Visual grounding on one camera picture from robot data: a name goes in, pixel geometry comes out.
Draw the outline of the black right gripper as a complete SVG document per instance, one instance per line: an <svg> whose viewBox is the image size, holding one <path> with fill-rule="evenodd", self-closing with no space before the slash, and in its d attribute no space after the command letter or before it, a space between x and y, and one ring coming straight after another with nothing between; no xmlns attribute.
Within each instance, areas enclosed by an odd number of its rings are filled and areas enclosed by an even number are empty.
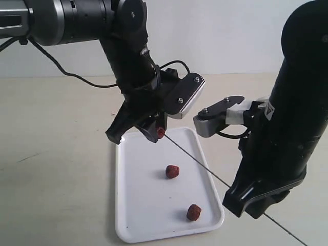
<svg viewBox="0 0 328 246"><path fill-rule="evenodd" d="M247 135L240 139L242 160L223 206L237 217L254 219L284 200L305 179L307 162L320 140L320 102L276 109L265 116L265 103L244 111Z"/></svg>

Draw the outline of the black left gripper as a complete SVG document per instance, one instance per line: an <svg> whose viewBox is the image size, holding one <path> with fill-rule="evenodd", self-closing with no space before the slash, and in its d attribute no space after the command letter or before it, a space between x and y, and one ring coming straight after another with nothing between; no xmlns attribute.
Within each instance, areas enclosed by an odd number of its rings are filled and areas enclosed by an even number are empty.
<svg viewBox="0 0 328 246"><path fill-rule="evenodd" d="M163 100L179 82L178 71L172 68L161 70L160 78L158 90L142 90L134 95L125 96L125 101L106 131L110 142L120 144L122 136L133 127L148 141L158 142L157 129L167 129L168 116L163 110Z"/></svg>

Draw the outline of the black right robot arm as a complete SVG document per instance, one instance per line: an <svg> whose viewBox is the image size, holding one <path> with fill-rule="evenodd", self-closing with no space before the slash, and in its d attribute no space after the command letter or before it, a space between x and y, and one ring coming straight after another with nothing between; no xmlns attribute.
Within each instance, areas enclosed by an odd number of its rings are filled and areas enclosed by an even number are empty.
<svg viewBox="0 0 328 246"><path fill-rule="evenodd" d="M223 205L257 219L300 185L327 128L327 1L310 1L286 21L284 60L268 101L243 113L242 160Z"/></svg>

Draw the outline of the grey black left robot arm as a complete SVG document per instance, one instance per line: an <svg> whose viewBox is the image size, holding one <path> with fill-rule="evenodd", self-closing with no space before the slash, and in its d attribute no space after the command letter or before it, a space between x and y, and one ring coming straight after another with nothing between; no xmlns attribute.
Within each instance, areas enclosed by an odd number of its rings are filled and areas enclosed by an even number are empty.
<svg viewBox="0 0 328 246"><path fill-rule="evenodd" d="M115 144L131 128L157 142L167 127L163 84L171 76L150 56L146 25L144 1L1 1L1 49L14 42L31 43L39 51L100 42L125 98L106 131Z"/></svg>

